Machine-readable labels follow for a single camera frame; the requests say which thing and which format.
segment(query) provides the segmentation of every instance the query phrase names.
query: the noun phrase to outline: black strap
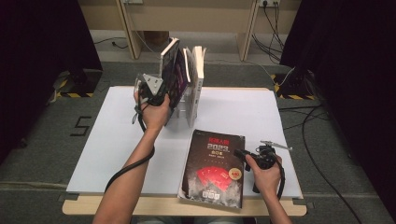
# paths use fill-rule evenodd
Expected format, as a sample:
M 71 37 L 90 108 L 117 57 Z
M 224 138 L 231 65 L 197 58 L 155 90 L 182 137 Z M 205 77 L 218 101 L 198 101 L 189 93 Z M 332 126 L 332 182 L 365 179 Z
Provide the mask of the black strap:
M 141 109 L 141 101 L 140 101 L 140 94 L 137 94 L 137 106 L 134 108 L 134 110 L 136 111 L 136 114 L 134 115 L 134 118 L 132 120 L 132 123 L 135 122 L 136 120 L 136 116 L 137 116 L 137 120 L 139 121 L 140 127 L 142 128 L 143 132 L 146 131 L 146 126 L 145 123 L 143 121 L 143 111 L 149 106 L 146 105 L 143 109 Z M 125 167 L 123 167 L 121 170 L 119 170 L 118 172 L 116 172 L 108 181 L 106 188 L 105 188 L 105 192 L 107 191 L 107 189 L 111 186 L 111 184 L 120 176 L 122 176 L 123 174 L 127 173 L 128 171 L 134 169 L 135 167 L 145 163 L 146 161 L 149 161 L 153 156 L 154 156 L 154 152 L 155 152 L 155 147 L 152 147 L 151 152 L 147 155 L 147 157 L 143 158 L 140 161 L 136 161 L 130 165 L 127 165 Z
M 277 191 L 277 198 L 280 200 L 280 198 L 282 197 L 283 188 L 285 188 L 286 177 L 285 177 L 285 169 L 283 169 L 283 166 L 282 164 L 280 164 L 278 159 L 276 159 L 276 164 L 279 166 L 279 171 L 280 171 L 280 184 L 279 184 L 279 190 Z

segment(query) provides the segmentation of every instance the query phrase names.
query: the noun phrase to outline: right hand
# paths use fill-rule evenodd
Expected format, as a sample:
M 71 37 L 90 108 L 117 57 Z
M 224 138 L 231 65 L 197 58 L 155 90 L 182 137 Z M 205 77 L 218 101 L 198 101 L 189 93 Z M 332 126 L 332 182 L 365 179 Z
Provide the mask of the right hand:
M 277 155 L 276 157 L 282 164 L 282 158 Z M 246 155 L 246 160 L 247 164 L 253 171 L 255 185 L 257 189 L 259 189 L 264 200 L 270 197 L 276 197 L 277 186 L 279 185 L 280 181 L 280 170 L 277 163 L 267 170 L 262 170 L 250 155 Z

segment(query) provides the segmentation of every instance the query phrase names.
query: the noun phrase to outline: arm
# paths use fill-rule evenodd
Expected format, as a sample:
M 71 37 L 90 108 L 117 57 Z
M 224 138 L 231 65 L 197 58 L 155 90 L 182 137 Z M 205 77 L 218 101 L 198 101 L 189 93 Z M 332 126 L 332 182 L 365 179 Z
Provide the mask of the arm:
M 275 163 L 268 170 L 262 170 L 250 155 L 246 155 L 247 164 L 251 167 L 254 174 L 256 187 L 259 189 L 262 198 L 268 208 L 271 221 L 274 224 L 292 223 L 285 209 L 276 196 L 277 186 L 280 181 L 279 166 Z
M 143 112 L 143 121 L 146 131 L 140 142 L 125 162 L 125 166 L 147 157 L 151 152 L 154 142 L 167 120 L 169 97 L 160 106 L 149 105 Z M 136 207 L 140 192 L 148 169 L 149 162 L 145 162 L 124 175 L 117 178 L 107 189 L 96 211 L 93 223 L 130 223 L 131 215 Z

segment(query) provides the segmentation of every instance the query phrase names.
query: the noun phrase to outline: white table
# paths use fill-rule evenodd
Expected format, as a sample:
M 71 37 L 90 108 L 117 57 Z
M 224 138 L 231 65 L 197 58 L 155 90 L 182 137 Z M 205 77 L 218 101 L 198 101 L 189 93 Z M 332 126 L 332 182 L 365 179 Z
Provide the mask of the white table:
M 125 163 L 142 135 L 134 115 L 133 87 L 112 87 L 108 91 L 90 137 L 81 153 L 67 192 L 79 193 L 78 200 L 66 200 L 66 214 L 94 214 L 107 181 Z M 232 133 L 246 137 L 246 149 L 254 152 L 260 140 L 286 145 L 275 95 L 266 89 L 203 88 L 195 126 L 185 119 L 171 119 L 163 128 L 150 160 L 142 197 L 135 215 L 206 216 L 202 206 L 181 203 L 177 198 L 182 169 L 193 129 Z M 303 216 L 304 205 L 293 204 L 302 199 L 300 185 L 290 153 L 276 148 L 282 157 L 286 185 L 282 203 L 291 216 Z M 266 216 L 263 200 L 252 192 L 253 173 L 245 172 L 244 203 L 239 212 L 216 209 L 213 216 Z

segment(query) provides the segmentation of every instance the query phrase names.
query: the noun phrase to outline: gray carpet floor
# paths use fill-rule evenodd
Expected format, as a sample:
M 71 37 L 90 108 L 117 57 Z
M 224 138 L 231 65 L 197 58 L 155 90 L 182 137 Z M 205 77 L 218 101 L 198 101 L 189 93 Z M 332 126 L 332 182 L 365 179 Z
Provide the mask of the gray carpet floor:
M 62 212 L 65 188 L 110 86 L 134 85 L 138 73 L 155 73 L 156 63 L 103 63 L 104 73 L 91 98 L 60 97 L 48 105 L 26 136 L 27 147 L 15 148 L 0 166 L 0 223 L 91 223 L 92 216 Z M 266 66 L 270 74 L 289 68 Z M 257 65 L 205 65 L 207 87 L 264 87 L 272 79 Z M 277 99 L 279 108 L 320 105 L 319 100 Z M 280 115 L 308 212 L 294 223 L 358 223 L 336 189 L 363 223 L 394 223 L 365 173 L 349 158 L 335 122 L 320 107 L 304 126 L 311 108 L 282 109 Z M 75 125 L 90 126 L 87 134 Z M 259 217 L 259 223 L 269 223 Z

